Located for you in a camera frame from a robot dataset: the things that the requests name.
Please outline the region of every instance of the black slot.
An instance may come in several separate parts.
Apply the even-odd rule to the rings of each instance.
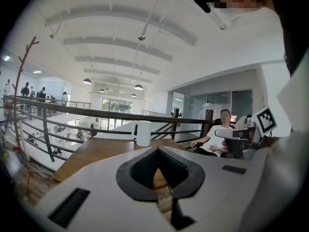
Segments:
[[[233,172],[233,173],[237,173],[237,174],[245,174],[247,171],[247,169],[245,168],[239,168],[239,167],[234,167],[230,165],[225,165],[222,169]]]
[[[75,216],[90,191],[77,188],[67,197],[61,205],[53,211],[48,218],[62,228],[67,228],[68,224]]]

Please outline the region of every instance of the wooden desk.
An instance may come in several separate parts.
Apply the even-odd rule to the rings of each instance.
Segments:
[[[150,146],[168,146],[180,150],[186,150],[184,147],[172,139],[151,140]],[[53,180],[62,182],[71,175],[95,161],[118,156],[133,150],[142,149],[132,140],[115,140],[103,138],[89,138],[86,140],[56,171]],[[166,187],[167,183],[158,169],[154,176],[154,189]]]

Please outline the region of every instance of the man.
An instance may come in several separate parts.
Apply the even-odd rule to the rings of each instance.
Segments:
[[[33,87],[31,87],[30,90],[30,97],[34,97],[35,96],[35,91],[33,90]]]
[[[206,0],[217,8],[233,9],[240,14],[267,7],[275,11],[281,21],[286,63],[290,75],[294,73],[309,47],[309,34],[303,29],[301,19],[306,14],[307,0]]]
[[[29,83],[26,82],[26,86],[24,86],[20,93],[22,97],[27,97],[29,95],[29,88],[28,88]],[[20,110],[24,111],[24,105],[20,105]]]
[[[5,95],[10,95],[10,91],[11,91],[11,85],[10,85],[10,80],[8,79],[8,83],[5,84],[5,87],[4,87],[4,94]]]
[[[45,87],[42,88],[42,90],[40,91],[40,94],[45,94]]]
[[[221,111],[221,122],[222,125],[213,126],[206,137],[191,142],[191,147],[196,146],[197,143],[204,143],[203,146],[197,147],[193,153],[217,157],[220,157],[222,153],[228,153],[228,150],[222,147],[223,139],[215,135],[217,129],[231,129],[231,113],[227,109]]]
[[[66,92],[63,93],[63,96],[62,96],[62,104],[63,106],[66,106],[67,105],[67,101],[68,101],[68,95]]]

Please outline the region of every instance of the railing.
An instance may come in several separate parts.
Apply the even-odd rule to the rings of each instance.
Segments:
[[[141,111],[141,115],[150,115],[150,114],[163,114],[163,113],[157,113],[157,112],[152,112],[152,111],[147,111],[147,110]]]
[[[67,107],[78,107],[78,108],[83,108],[83,109],[90,109],[91,107],[91,103],[87,103],[87,102],[80,102],[80,101],[67,101],[65,104],[65,101],[63,100],[55,100],[55,99],[46,99],[46,98],[36,98],[36,97],[22,97],[22,96],[17,96],[20,99],[24,99],[24,100],[30,100],[30,101],[37,101],[37,102],[44,102],[47,104],[58,104],[58,105],[62,105],[62,106],[67,106]],[[7,96],[4,95],[4,102],[3,104],[6,102],[6,100],[11,100],[12,96]],[[36,114],[37,116],[42,117],[42,110],[36,106],[32,106],[32,105],[28,105],[24,102],[21,101],[17,101],[18,105],[20,106],[20,114],[21,115],[28,115],[29,117],[26,118],[30,118],[30,120],[32,120],[33,116],[31,116],[32,114]],[[58,116],[61,115],[62,113],[57,113],[56,110],[52,110],[52,109],[48,109],[47,110],[47,116],[48,117],[52,117],[52,116]]]
[[[78,107],[83,109],[90,109],[91,103],[88,102],[80,102],[80,101],[63,101],[63,100],[56,100],[56,99],[46,99],[46,98],[38,98],[38,97],[22,97],[17,96],[18,98],[22,98],[25,100],[31,100],[31,101],[37,101],[37,102],[44,102],[44,103],[51,103],[51,104],[57,104],[57,105],[64,105],[68,107]],[[5,103],[6,100],[10,100],[11,96],[4,95],[3,103]]]
[[[42,116],[36,116],[32,113],[27,113],[25,111],[21,111],[17,109],[18,112],[23,113],[27,116],[29,116],[31,119],[37,119],[41,120],[43,122],[43,129],[37,128],[30,123],[26,122],[24,119],[22,119],[22,123],[26,126],[29,126],[30,128],[33,128],[43,134],[43,136],[40,138],[38,136],[35,136],[26,130],[23,130],[23,132],[27,135],[29,135],[31,138],[27,139],[27,142],[30,143],[32,146],[36,147],[38,150],[49,154],[51,161],[55,161],[54,158],[59,158],[61,160],[66,160],[66,158],[58,156],[52,152],[52,148],[57,148],[59,150],[63,150],[66,152],[73,153],[74,151],[71,149],[67,149],[62,146],[58,146],[56,144],[53,144],[50,142],[50,137],[55,137],[58,139],[70,141],[70,142],[75,142],[82,144],[84,141],[80,139],[74,139],[74,138],[68,138],[64,137],[55,133],[52,133],[48,131],[47,128],[47,123],[58,125],[61,127],[65,128],[71,128],[71,129],[77,129],[81,131],[90,131],[90,132],[102,132],[102,133],[109,133],[109,134],[124,134],[124,135],[130,135],[130,131],[114,131],[114,130],[99,130],[99,129],[91,129],[91,128],[84,128],[84,127],[79,127],[79,126],[74,126],[74,125],[68,125],[56,121],[52,121],[47,119],[47,111],[57,111],[61,113],[68,113],[68,114],[76,114],[76,115],[82,115],[82,116],[92,116],[92,117],[100,117],[100,118],[113,118],[113,119],[123,119],[123,120],[148,120],[152,122],[160,122],[160,123],[165,123],[165,126],[163,126],[160,130],[164,129],[169,125],[167,128],[165,128],[163,131],[154,131],[151,133],[151,135],[162,135],[166,136],[167,134],[171,134],[175,136],[175,134],[178,133],[189,133],[189,132],[200,132],[200,136],[202,137],[203,134],[206,134],[209,130],[209,125],[211,120],[198,120],[198,119],[185,119],[185,118],[171,118],[171,117],[159,117],[159,116],[143,116],[143,115],[133,115],[133,114],[120,114],[120,113],[115,113],[115,112],[104,112],[104,111],[99,111],[99,110],[91,110],[91,109],[84,109],[84,108],[79,108],[79,107],[69,107],[69,106],[62,106],[62,105],[57,105],[54,103],[45,103],[45,102],[40,102],[40,101],[34,101],[33,99],[24,99],[24,98],[16,98],[16,102],[19,104],[24,104],[28,105],[30,107],[37,107],[38,109],[41,110]],[[182,123],[189,123],[189,124],[202,124],[202,130],[185,130],[185,131],[175,131],[176,130],[176,125],[177,124],[182,124]],[[43,149],[42,147],[39,147],[38,145],[35,145],[33,142],[31,142],[31,139],[38,140],[41,143],[44,143],[46,145],[47,150]]]

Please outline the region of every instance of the metal railing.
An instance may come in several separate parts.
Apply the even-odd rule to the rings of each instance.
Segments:
[[[71,128],[71,129],[77,129],[81,131],[90,131],[90,132],[102,132],[102,133],[110,133],[110,134],[125,134],[125,135],[130,135],[130,131],[114,131],[114,130],[99,130],[99,129],[91,129],[91,128],[84,128],[84,127],[79,127],[79,126],[74,126],[74,125],[69,125],[69,124],[64,124],[56,121],[52,121],[47,119],[47,111],[57,111],[57,112],[62,112],[62,113],[68,113],[68,114],[76,114],[76,115],[82,115],[82,116],[92,116],[92,117],[99,117],[99,118],[114,118],[114,119],[123,119],[123,120],[148,120],[151,122],[160,122],[160,123],[165,123],[165,125],[160,128],[157,131],[154,131],[151,133],[151,135],[163,135],[166,136],[167,134],[175,135],[179,133],[190,133],[190,132],[201,132],[201,136],[204,133],[203,128],[206,124],[210,124],[210,121],[207,120],[198,120],[198,119],[185,119],[185,118],[171,118],[171,117],[159,117],[159,116],[143,116],[143,115],[133,115],[133,114],[120,114],[120,113],[115,113],[115,112],[104,112],[104,111],[99,111],[99,110],[91,110],[91,109],[84,109],[84,108],[79,108],[79,107],[70,107],[70,106],[62,106],[62,105],[57,105],[54,103],[45,103],[45,102],[40,102],[40,101],[34,101],[33,99],[24,99],[24,98],[16,98],[16,102],[19,104],[24,104],[28,105],[31,107],[37,107],[38,109],[41,110],[42,117],[41,116],[36,116],[31,113],[27,113],[25,111],[21,111],[20,109],[17,109],[18,112],[21,112],[30,118],[41,120],[43,122],[43,129],[37,128],[30,123],[26,122],[24,119],[22,119],[22,123],[26,126],[29,126],[30,128],[33,128],[41,133],[43,133],[43,137],[39,138],[26,130],[23,130],[23,132],[31,137],[31,139],[38,140],[41,143],[44,143],[47,147],[47,150],[39,147],[38,145],[35,145],[33,142],[30,141],[30,139],[27,139],[27,142],[30,143],[32,146],[36,147],[38,150],[49,154],[51,161],[55,161],[54,158],[59,158],[62,160],[66,160],[66,158],[58,156],[56,154],[53,154],[51,147],[73,153],[74,151],[71,149],[67,149],[58,145],[55,145],[50,142],[50,137],[55,137],[58,139],[70,141],[70,142],[75,142],[75,143],[80,143],[82,144],[84,141],[80,139],[74,139],[74,138],[69,138],[69,137],[64,137],[55,133],[51,133],[48,131],[47,128],[47,123],[58,125],[61,127],[65,128]],[[185,130],[185,131],[176,131],[176,125],[177,124],[182,124],[182,123],[189,123],[189,124],[202,124],[202,130]],[[10,128],[13,132],[14,128],[12,126],[7,126]]]
[[[152,111],[147,111],[147,110],[141,111],[141,115],[150,115],[150,114],[163,114],[163,113],[157,113],[157,112],[152,112]]]
[[[11,97],[13,97],[13,96],[4,95],[3,103],[5,103],[6,100],[10,100]],[[68,107],[78,107],[78,108],[83,108],[83,109],[90,109],[91,108],[91,103],[88,103],[88,102],[63,101],[63,100],[46,99],[46,98],[39,98],[39,97],[23,97],[23,96],[17,96],[17,97],[25,99],[25,100],[51,103],[51,104],[57,104],[57,105],[66,104],[66,106],[68,106]]]

